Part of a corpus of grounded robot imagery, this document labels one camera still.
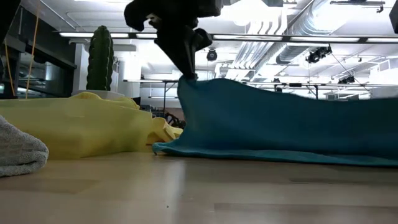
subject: teal cloth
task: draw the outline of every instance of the teal cloth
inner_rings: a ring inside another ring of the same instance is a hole
[[[398,99],[324,101],[181,78],[187,127],[154,152],[216,159],[398,166]]]

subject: yellow string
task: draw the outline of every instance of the yellow string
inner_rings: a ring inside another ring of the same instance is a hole
[[[40,13],[40,0],[37,0],[36,27],[35,27],[35,34],[33,36],[32,59],[30,61],[29,74],[27,76],[25,99],[27,99],[27,94],[28,94],[28,91],[29,91],[30,74],[32,73],[32,66],[33,66],[33,61],[34,61],[34,58],[35,58],[37,27],[39,26],[39,13]]]
[[[12,89],[12,95],[15,96],[14,84],[13,84],[12,75],[11,75],[10,60],[8,57],[7,39],[4,39],[4,46],[6,47],[6,60],[7,60],[8,75],[10,78],[10,84],[11,84],[11,89]]]

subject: cable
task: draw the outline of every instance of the cable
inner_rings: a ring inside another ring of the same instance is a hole
[[[35,58],[37,27],[39,26],[39,12],[40,12],[40,0],[37,0],[36,26],[35,26],[35,33],[34,33],[34,36],[33,36],[32,59],[30,60],[29,73],[28,73],[28,76],[27,76],[25,99],[27,99],[27,94],[29,92],[30,74],[32,74],[33,61],[34,61],[34,58]]]
[[[352,75],[351,74],[351,72],[349,72],[348,70],[347,70],[347,68],[346,67],[344,67],[344,65],[336,58],[336,56],[334,55],[334,54],[331,54],[335,59],[336,59],[336,61],[343,67],[343,69],[344,70],[346,70],[346,72],[348,72],[350,75]],[[357,82],[357,83],[359,83],[360,85],[362,85],[362,83],[360,83],[356,78],[355,78],[355,76],[353,75],[353,78],[354,78],[354,80]]]
[[[4,39],[4,46],[6,47],[6,60],[7,60],[8,75],[9,75],[9,79],[10,79],[12,95],[15,96],[15,90],[14,90],[14,84],[13,84],[14,82],[12,80],[10,60],[9,60],[9,57],[8,57],[7,39]]]

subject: spotlight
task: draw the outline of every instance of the spotlight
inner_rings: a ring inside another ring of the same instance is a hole
[[[355,82],[355,77],[353,75],[344,77],[344,78],[340,78],[338,80],[338,84],[350,84],[350,83],[354,83]]]
[[[308,63],[317,63],[319,62],[321,59],[325,58],[326,55],[331,54],[331,47],[329,45],[329,47],[319,47],[314,51],[310,52],[310,55],[308,57],[305,58],[305,60]]]
[[[214,62],[215,60],[217,60],[217,52],[215,49],[210,49],[207,53],[207,61]]]

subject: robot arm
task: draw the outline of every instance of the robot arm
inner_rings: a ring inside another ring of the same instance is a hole
[[[129,27],[143,31],[144,22],[157,29],[155,43],[169,56],[187,79],[196,79],[195,52],[212,44],[198,18],[219,16],[226,0],[134,0],[126,6]]]
[[[197,26],[201,17],[219,16],[225,0],[135,0],[127,5],[124,17],[129,27],[143,31],[144,22],[154,18]]]

